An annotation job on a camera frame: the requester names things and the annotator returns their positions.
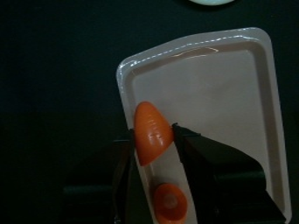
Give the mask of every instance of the round white object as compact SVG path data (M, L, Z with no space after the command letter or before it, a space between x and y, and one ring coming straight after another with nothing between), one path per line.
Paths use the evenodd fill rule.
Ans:
M204 4L204 5L220 5L226 4L234 0L190 0L196 4Z

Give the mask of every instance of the dark background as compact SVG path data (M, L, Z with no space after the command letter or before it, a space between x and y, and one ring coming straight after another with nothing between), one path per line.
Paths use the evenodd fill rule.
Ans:
M73 166L126 130L120 61L182 36L258 27L273 45L284 144L299 223L299 6L237 0L0 3L0 211L2 223L55 223Z

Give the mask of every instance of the orange carrot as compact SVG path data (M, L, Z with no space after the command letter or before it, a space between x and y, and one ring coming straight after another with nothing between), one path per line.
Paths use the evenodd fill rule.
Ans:
M161 184L153 192L153 213L158 224L182 224L186 214L186 199L172 184Z
M148 165L173 141L173 131L154 105L142 101L134 110L134 147L140 165Z

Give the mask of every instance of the carrot slice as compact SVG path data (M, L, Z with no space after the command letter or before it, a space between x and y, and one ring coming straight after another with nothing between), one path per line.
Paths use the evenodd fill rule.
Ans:
M180 188L172 184L158 185L153 192L153 213L158 224L182 224L186 207Z
M142 101L134 110L134 148L140 165L148 165L173 141L173 131L154 105Z

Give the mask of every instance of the carrot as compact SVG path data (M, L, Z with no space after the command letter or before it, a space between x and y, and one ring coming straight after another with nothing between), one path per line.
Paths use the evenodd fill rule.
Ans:
M142 101L134 110L134 148L138 163L148 165L173 141L173 131L154 105Z
M182 224L186 214L186 199L172 184L161 184L153 191L153 213L158 224Z

